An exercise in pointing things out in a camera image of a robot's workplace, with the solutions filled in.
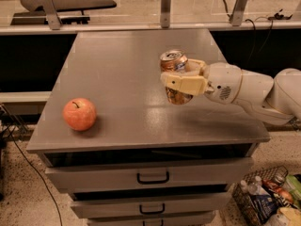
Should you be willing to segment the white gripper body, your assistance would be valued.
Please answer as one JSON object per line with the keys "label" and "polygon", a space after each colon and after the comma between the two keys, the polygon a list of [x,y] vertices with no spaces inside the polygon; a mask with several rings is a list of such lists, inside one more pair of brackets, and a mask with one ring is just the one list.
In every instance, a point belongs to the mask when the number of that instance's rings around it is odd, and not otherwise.
{"label": "white gripper body", "polygon": [[218,62],[208,65],[203,75],[208,80],[205,96],[209,100],[223,105],[233,102],[242,81],[242,70],[239,67]]}

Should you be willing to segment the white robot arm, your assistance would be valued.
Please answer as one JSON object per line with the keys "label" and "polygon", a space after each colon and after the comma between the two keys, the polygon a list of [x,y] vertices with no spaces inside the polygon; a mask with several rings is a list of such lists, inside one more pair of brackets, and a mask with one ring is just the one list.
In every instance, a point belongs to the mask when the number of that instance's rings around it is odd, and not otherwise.
{"label": "white robot arm", "polygon": [[271,77],[229,63],[211,65],[190,59],[184,73],[161,73],[163,85],[185,94],[204,95],[212,102],[240,106],[248,115],[273,125],[301,120],[301,72],[284,69]]}

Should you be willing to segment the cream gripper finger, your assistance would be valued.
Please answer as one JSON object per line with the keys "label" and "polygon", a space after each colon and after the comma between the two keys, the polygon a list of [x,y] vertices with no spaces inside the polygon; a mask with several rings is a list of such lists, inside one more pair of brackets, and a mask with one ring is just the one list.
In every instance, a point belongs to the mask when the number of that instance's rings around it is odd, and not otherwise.
{"label": "cream gripper finger", "polygon": [[207,64],[203,60],[190,58],[187,64],[187,71],[197,75],[203,75]]}
{"label": "cream gripper finger", "polygon": [[208,80],[201,75],[178,75],[164,72],[160,79],[165,87],[194,96],[203,94],[208,87]]}

